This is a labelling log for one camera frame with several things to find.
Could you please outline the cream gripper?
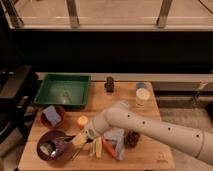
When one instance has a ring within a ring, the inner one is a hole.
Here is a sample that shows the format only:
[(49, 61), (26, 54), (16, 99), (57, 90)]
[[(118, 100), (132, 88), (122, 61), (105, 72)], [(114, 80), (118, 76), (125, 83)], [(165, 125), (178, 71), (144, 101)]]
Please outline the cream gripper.
[(76, 136), (75, 135), (74, 136), (66, 136), (66, 137), (63, 137), (63, 139), (64, 140), (72, 140), (72, 145), (75, 148), (81, 148), (86, 143), (92, 143), (93, 142), (93, 140), (88, 139), (88, 137), (85, 133), (79, 133)]

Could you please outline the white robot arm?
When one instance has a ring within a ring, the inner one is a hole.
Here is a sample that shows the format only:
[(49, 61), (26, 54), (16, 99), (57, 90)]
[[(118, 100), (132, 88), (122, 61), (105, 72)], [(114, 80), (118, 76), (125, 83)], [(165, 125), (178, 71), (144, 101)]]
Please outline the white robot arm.
[(114, 127), (138, 132), (213, 166), (213, 134), (143, 117), (132, 112), (126, 101), (118, 101), (91, 118), (69, 142), (71, 156)]

